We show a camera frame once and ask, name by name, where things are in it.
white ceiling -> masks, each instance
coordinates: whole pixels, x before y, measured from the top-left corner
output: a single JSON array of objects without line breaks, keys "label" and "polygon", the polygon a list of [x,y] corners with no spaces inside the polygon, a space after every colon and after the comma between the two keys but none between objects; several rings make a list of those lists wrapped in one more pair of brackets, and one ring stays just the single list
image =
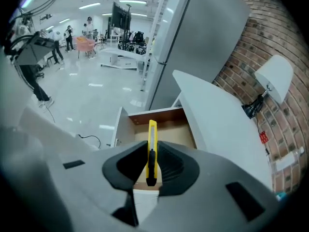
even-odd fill
[{"label": "white ceiling", "polygon": [[[34,0],[32,3],[26,8],[26,11],[32,10],[43,3],[45,3],[47,0]],[[46,11],[42,13],[42,15],[45,14],[52,14],[53,17],[44,20],[43,21],[43,28],[48,27],[50,25],[53,25],[54,23],[57,23],[61,20],[64,20],[66,18],[70,19],[78,19],[81,17],[87,18],[88,16],[93,15],[100,15],[104,13],[111,13],[112,12],[112,4],[113,2],[118,2],[123,8],[128,9],[125,3],[119,3],[119,0],[56,0],[55,3],[48,8]],[[147,5],[144,4],[137,4],[137,3],[131,3],[132,6],[130,11],[132,13],[138,13],[138,14],[145,14],[147,15],[147,19],[152,19],[155,15],[156,8],[158,6],[159,0],[141,0],[146,1]],[[86,9],[80,10],[79,7],[97,3],[99,2],[100,5],[89,7]],[[38,22],[38,17],[36,16],[33,18],[36,22]]]}]

brick wall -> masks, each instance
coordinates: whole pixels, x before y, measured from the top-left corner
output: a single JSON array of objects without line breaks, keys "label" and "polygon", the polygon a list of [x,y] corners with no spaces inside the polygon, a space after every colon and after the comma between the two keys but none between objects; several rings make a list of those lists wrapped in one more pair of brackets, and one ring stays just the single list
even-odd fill
[{"label": "brick wall", "polygon": [[309,48],[280,0],[244,1],[251,10],[246,27],[213,83],[249,103],[264,92],[254,72],[274,54],[290,61],[294,76],[285,101],[279,105],[267,96],[258,115],[259,129],[269,138],[271,160],[305,149],[298,162],[273,175],[274,190],[290,193],[298,187],[309,154]]}]

metal pole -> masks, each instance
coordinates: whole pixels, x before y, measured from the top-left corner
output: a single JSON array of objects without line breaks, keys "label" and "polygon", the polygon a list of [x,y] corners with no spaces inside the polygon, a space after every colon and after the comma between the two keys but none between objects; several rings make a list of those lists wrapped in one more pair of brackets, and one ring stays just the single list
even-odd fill
[{"label": "metal pole", "polygon": [[154,21],[153,21],[153,24],[152,24],[151,30],[150,30],[150,37],[149,37],[149,41],[147,43],[147,49],[146,49],[146,54],[145,54],[145,64],[144,64],[144,70],[143,70],[143,78],[142,78],[141,87],[140,87],[141,91],[144,91],[144,79],[145,79],[147,64],[148,64],[148,60],[149,60],[150,47],[153,43],[153,37],[154,37],[154,34],[155,34],[155,27],[156,27],[156,24],[159,20],[159,15],[160,15],[163,3],[164,3],[164,0],[160,0],[158,8],[156,9],[156,12],[155,12],[155,15],[154,15],[155,16]]}]

pink chair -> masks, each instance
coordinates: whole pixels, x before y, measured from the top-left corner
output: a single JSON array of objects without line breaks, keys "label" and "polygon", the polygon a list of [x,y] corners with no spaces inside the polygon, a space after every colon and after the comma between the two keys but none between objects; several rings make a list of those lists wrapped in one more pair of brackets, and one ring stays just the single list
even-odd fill
[{"label": "pink chair", "polygon": [[78,58],[79,58],[79,52],[85,52],[88,53],[88,58],[89,58],[89,52],[92,52],[95,48],[95,41],[94,40],[89,40],[85,37],[76,37],[76,49],[78,50]]}]

black monitor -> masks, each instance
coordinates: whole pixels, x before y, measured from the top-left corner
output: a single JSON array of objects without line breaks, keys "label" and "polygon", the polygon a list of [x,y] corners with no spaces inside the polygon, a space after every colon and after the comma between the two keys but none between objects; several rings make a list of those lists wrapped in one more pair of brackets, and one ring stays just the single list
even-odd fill
[{"label": "black monitor", "polygon": [[117,3],[113,3],[112,6],[112,19],[111,27],[120,28],[120,29],[130,29],[131,15],[128,11],[122,9]]}]

